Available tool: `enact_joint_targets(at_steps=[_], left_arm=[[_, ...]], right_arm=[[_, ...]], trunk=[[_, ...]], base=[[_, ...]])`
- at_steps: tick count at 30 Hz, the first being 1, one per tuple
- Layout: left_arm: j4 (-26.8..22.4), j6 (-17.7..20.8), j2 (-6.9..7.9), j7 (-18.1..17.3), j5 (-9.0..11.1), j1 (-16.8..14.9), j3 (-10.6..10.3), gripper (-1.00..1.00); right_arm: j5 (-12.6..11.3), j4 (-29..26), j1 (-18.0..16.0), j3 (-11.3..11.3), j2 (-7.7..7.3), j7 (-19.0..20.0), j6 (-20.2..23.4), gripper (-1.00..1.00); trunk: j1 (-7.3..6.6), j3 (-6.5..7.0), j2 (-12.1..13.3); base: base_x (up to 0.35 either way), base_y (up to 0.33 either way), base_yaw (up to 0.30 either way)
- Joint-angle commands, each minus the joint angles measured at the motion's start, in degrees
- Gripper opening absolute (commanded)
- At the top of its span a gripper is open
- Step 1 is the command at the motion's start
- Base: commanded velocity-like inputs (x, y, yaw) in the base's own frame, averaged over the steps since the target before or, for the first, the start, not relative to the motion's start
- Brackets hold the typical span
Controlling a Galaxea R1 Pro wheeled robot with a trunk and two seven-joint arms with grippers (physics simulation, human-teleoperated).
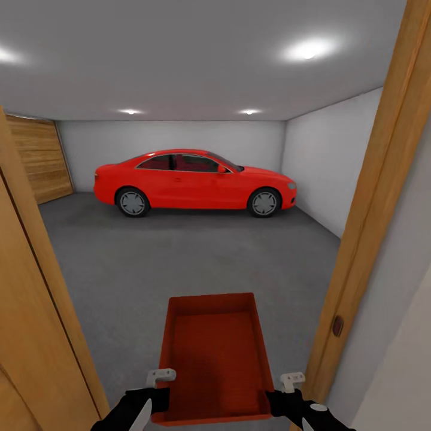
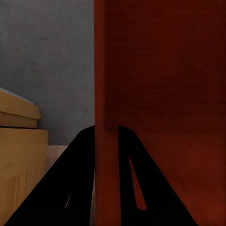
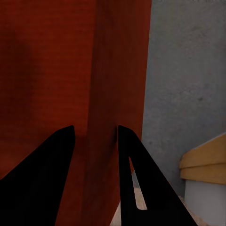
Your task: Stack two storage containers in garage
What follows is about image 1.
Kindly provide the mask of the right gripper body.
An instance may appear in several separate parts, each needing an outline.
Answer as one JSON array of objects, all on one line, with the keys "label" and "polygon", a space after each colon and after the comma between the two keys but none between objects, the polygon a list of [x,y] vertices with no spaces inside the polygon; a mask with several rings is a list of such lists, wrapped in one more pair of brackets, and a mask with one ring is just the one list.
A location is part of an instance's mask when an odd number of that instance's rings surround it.
[{"label": "right gripper body", "polygon": [[[268,393],[268,398],[271,407],[271,414],[273,417],[286,416],[294,422],[292,417],[292,405],[296,400],[302,400],[302,392],[295,388],[294,393],[286,393],[282,391],[275,391]],[[294,424],[296,424],[294,422]]]}]

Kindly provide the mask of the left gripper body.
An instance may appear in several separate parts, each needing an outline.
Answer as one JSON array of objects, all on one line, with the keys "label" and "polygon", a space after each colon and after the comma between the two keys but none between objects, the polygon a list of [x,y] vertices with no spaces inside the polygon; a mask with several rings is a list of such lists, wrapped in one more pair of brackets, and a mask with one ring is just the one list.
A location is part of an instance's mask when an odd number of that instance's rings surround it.
[{"label": "left gripper body", "polygon": [[170,388],[148,388],[148,391],[154,397],[154,409],[151,410],[151,415],[155,412],[168,411]]}]

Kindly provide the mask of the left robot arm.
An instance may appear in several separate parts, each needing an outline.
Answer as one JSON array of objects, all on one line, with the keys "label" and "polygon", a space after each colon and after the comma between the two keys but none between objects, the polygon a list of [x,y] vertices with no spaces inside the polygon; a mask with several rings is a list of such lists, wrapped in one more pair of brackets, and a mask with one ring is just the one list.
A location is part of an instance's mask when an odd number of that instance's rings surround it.
[{"label": "left robot arm", "polygon": [[170,388],[157,388],[156,383],[175,378],[173,369],[149,371],[145,388],[127,390],[119,404],[90,431],[143,431],[151,415],[169,409]]}]

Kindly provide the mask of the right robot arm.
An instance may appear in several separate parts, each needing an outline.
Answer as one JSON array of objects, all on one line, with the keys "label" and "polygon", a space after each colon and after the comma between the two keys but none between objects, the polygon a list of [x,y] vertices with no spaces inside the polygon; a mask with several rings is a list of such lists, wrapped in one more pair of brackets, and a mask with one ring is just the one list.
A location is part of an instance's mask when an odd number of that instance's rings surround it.
[{"label": "right robot arm", "polygon": [[302,372],[282,374],[280,383],[284,387],[281,391],[268,393],[273,417],[286,416],[303,431],[356,431],[339,422],[323,404],[304,401],[301,390],[293,387],[304,382]]}]

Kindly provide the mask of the storage box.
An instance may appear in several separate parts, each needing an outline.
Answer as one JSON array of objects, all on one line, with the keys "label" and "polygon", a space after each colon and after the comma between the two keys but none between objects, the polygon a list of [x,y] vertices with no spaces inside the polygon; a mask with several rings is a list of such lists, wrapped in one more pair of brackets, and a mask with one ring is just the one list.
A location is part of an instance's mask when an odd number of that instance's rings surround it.
[{"label": "storage box", "polygon": [[275,392],[253,293],[169,298],[159,369],[173,369],[161,426],[267,420]]}]

